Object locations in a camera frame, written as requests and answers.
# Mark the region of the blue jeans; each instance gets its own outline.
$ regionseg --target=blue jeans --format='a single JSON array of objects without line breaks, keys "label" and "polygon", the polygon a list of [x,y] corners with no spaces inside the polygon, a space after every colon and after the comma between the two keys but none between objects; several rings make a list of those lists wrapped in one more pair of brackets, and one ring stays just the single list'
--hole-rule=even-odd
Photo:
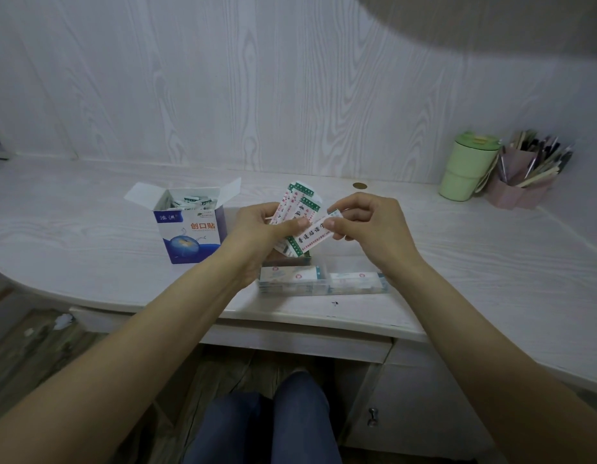
[{"label": "blue jeans", "polygon": [[291,374],[273,400],[233,392],[210,403],[183,464],[341,464],[324,392]]}]

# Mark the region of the green cup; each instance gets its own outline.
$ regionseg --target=green cup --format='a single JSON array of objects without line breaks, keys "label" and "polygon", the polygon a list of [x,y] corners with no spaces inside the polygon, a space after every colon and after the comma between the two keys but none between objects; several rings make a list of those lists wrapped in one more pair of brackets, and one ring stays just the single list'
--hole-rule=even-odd
[{"label": "green cup", "polygon": [[494,162],[500,147],[496,137],[475,135],[473,132],[458,135],[438,193],[456,202],[468,200]]}]

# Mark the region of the cabinet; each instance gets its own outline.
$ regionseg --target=cabinet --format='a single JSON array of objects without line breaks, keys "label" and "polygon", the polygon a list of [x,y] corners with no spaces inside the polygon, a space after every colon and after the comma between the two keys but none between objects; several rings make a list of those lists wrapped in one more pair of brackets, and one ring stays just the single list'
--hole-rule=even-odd
[{"label": "cabinet", "polygon": [[398,343],[392,358],[402,364],[379,367],[372,386],[362,388],[364,397],[358,394],[343,444],[450,459],[472,459],[493,447],[488,431],[429,345]]}]

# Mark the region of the desk surface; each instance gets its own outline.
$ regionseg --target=desk surface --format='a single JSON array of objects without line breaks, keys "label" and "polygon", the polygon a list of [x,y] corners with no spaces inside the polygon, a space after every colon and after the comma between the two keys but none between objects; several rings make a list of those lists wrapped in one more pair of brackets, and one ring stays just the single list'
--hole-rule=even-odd
[{"label": "desk surface", "polygon": [[[227,213],[279,200],[294,179],[325,203],[355,190],[350,179],[18,156],[0,169],[0,272],[68,302],[139,311],[189,265],[169,262],[152,213],[124,194],[138,181],[201,187],[238,176],[242,191]],[[423,256],[489,321],[563,379],[597,391],[595,252],[539,210],[449,202],[424,184],[362,182],[401,202]],[[222,317],[426,340],[396,293],[260,298],[251,285]]]}]

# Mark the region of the wooden floor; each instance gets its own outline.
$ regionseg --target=wooden floor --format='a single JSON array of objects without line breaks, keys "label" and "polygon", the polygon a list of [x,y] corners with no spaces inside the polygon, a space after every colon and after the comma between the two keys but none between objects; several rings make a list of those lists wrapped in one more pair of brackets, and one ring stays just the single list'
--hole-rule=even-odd
[{"label": "wooden floor", "polygon": [[[84,332],[78,324],[53,330],[59,312],[32,311],[0,342],[0,416],[52,374],[99,342],[104,335]],[[191,357],[191,370],[175,375],[166,394],[150,409],[150,457],[138,464],[178,464],[195,436],[206,406],[215,397],[234,390],[257,390],[272,397],[277,386],[297,367],[306,367],[324,385],[332,370],[330,360],[267,351],[206,346]],[[145,434],[137,434],[146,439]],[[341,448],[345,464],[434,464],[448,460]],[[135,462],[129,452],[114,464]]]}]

